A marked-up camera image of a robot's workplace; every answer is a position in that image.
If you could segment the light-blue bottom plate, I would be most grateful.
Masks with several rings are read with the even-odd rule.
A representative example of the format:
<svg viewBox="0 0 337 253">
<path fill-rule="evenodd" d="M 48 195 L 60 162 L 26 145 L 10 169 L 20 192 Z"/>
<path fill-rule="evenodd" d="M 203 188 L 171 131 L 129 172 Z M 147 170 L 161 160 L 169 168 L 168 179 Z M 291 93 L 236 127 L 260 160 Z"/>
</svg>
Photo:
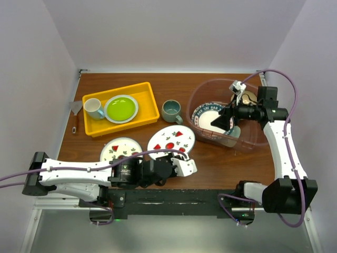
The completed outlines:
<svg viewBox="0 0 337 253">
<path fill-rule="evenodd" d="M 214 126 L 211 126 L 211 122 L 213 120 L 215 120 L 218 116 L 219 116 L 219 114 L 216 114 L 216 112 L 214 112 L 214 111 L 203 113 L 201 115 L 200 119 L 199 119 L 199 124 L 197 126 L 199 128 L 205 129 L 205 130 L 209 130 L 209 131 L 213 131 L 213 132 L 216 132 L 216 133 L 224 134 L 225 130 L 222 130 L 222 129 L 214 127 Z"/>
</svg>

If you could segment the light-teal divided rectangular dish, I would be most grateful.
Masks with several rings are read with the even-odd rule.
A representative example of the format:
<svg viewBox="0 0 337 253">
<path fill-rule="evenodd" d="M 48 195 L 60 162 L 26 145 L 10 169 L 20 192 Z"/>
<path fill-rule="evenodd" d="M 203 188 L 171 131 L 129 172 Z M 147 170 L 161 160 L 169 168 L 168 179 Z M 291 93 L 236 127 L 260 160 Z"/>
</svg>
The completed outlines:
<svg viewBox="0 0 337 253">
<path fill-rule="evenodd" d="M 223 136 L 218 140 L 221 145 L 232 148 L 236 145 L 238 138 L 241 135 L 239 126 L 234 126 L 231 130 L 225 131 Z"/>
</svg>

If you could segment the brown floral cream-inside bowl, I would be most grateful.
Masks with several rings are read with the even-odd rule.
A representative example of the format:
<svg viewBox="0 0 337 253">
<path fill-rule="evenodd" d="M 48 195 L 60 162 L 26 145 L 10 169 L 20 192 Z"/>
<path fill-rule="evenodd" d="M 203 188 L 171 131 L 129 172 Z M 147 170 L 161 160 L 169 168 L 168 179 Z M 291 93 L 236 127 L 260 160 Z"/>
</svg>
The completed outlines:
<svg viewBox="0 0 337 253">
<path fill-rule="evenodd" d="M 245 105 L 256 105 L 257 96 L 251 91 L 244 91 L 244 94 L 241 96 L 240 103 Z"/>
</svg>

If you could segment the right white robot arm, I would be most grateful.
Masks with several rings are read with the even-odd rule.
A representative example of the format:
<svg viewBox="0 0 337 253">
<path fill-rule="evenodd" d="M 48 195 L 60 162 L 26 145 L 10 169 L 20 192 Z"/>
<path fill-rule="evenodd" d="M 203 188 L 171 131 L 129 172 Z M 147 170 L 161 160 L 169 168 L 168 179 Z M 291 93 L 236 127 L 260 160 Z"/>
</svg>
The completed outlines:
<svg viewBox="0 0 337 253">
<path fill-rule="evenodd" d="M 234 200 L 240 207 L 247 207 L 254 200 L 267 213 L 301 215 L 317 193 L 318 185 L 315 180 L 308 178 L 298 159 L 288 111 L 279 107 L 276 87 L 259 87 L 257 102 L 250 104 L 244 104 L 242 99 L 245 88 L 241 82 L 230 85 L 234 98 L 219 112 L 219 117 L 211 125 L 227 131 L 232 121 L 256 121 L 270 146 L 275 179 L 269 186 L 240 181 Z"/>
</svg>

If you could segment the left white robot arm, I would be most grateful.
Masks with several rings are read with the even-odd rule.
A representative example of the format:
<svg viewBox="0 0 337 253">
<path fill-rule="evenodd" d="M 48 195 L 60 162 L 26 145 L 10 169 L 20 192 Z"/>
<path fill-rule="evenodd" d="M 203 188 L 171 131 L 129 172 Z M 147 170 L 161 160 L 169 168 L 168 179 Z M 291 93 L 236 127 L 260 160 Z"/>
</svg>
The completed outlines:
<svg viewBox="0 0 337 253">
<path fill-rule="evenodd" d="M 189 156 L 182 151 L 162 149 L 155 160 L 144 160 L 146 152 L 100 162 L 63 162 L 36 152 L 31 160 L 22 194 L 46 196 L 59 193 L 94 203 L 109 201 L 107 189 L 163 186 L 168 178 L 183 176 Z"/>
</svg>

